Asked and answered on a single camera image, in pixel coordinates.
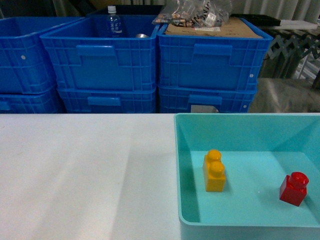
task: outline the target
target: crate handle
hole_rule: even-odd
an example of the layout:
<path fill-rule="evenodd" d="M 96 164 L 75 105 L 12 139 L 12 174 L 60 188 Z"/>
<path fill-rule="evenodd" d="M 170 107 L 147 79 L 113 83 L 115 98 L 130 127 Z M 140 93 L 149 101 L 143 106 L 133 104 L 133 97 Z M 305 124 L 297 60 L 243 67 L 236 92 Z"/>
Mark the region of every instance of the crate handle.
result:
<path fill-rule="evenodd" d="M 114 46 L 109 45 L 77 45 L 79 56 L 115 56 Z"/>
<path fill-rule="evenodd" d="M 231 45 L 218 45 L 218 44 L 199 44 L 194 45 L 193 54 L 198 55 L 215 55 L 215 56 L 231 56 Z"/>
<path fill-rule="evenodd" d="M 0 101 L 0 110 L 2 110 L 2 111 L 10 111 L 11 108 L 10 108 L 9 103 L 6 102 L 6 101 Z"/>
<path fill-rule="evenodd" d="M 119 97 L 89 96 L 88 105 L 120 107 L 121 101 Z"/>
<path fill-rule="evenodd" d="M 221 96 L 203 96 L 203 95 L 189 95 L 189 104 L 192 105 L 209 105 L 209 106 L 221 106 Z"/>

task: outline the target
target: bottle label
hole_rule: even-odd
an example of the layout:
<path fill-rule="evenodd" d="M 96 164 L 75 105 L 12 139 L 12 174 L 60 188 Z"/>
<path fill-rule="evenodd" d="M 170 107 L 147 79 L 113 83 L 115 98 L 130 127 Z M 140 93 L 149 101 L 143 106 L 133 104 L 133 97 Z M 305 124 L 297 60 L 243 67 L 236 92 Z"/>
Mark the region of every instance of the bottle label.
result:
<path fill-rule="evenodd" d="M 108 27 L 109 35 L 111 38 L 119 38 L 122 36 L 121 21 L 119 21 L 119 20 L 108 21 L 107 27 Z"/>

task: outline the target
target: table surface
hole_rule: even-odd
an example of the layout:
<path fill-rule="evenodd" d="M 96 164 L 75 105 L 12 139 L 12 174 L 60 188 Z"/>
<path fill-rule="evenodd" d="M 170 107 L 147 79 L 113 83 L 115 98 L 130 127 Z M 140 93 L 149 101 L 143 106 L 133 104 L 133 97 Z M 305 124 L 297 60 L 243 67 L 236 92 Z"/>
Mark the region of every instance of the table surface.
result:
<path fill-rule="evenodd" d="M 0 152 L 0 239 L 180 239 L 173 114 L 2 114 Z"/>

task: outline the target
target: cardboard box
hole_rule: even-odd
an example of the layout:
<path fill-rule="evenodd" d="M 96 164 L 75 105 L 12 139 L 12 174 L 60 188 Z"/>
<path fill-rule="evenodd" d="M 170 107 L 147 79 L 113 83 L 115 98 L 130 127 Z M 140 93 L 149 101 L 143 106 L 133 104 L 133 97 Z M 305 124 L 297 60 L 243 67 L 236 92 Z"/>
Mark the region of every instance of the cardboard box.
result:
<path fill-rule="evenodd" d="M 185 36 L 208 36 L 208 37 L 227 37 L 227 38 L 255 38 L 262 39 L 255 34 L 250 27 L 236 17 L 230 17 L 227 23 L 221 27 L 180 27 L 170 24 L 165 32 L 166 35 L 185 35 Z"/>

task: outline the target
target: plastic bag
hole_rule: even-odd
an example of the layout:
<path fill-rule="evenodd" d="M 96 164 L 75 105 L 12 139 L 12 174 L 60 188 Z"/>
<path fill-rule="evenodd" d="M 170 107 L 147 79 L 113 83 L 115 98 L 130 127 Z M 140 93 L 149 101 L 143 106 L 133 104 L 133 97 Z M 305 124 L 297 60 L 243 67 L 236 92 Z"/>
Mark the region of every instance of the plastic bag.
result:
<path fill-rule="evenodd" d="M 193 28 L 219 27 L 228 21 L 231 10 L 231 0 L 172 0 L 152 23 Z"/>
<path fill-rule="evenodd" d="M 228 22 L 232 4 L 230 0 L 204 0 L 205 13 L 204 24 L 207 27 L 214 27 Z"/>
<path fill-rule="evenodd" d="M 153 20 L 153 24 L 185 23 L 194 15 L 195 1 L 197 0 L 172 0 L 160 14 Z"/>

